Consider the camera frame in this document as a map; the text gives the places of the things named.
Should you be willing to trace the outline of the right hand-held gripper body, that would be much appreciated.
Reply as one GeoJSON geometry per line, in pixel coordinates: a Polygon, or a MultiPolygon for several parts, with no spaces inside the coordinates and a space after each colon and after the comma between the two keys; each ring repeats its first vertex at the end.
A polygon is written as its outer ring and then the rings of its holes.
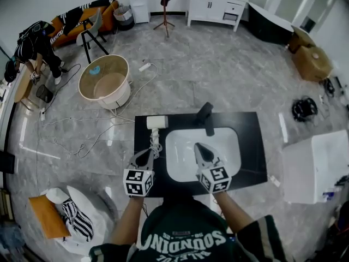
{"type": "Polygon", "coordinates": [[[201,168],[197,169],[196,176],[208,193],[228,190],[232,178],[221,158],[217,162],[205,162],[201,159],[201,168]]]}

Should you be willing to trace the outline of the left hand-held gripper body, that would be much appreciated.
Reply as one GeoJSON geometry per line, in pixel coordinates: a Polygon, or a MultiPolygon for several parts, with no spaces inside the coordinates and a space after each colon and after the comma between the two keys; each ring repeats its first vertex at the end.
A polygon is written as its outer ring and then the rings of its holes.
{"type": "Polygon", "coordinates": [[[129,197],[146,197],[154,183],[154,171],[147,165],[129,165],[124,169],[123,186],[129,197]]]}

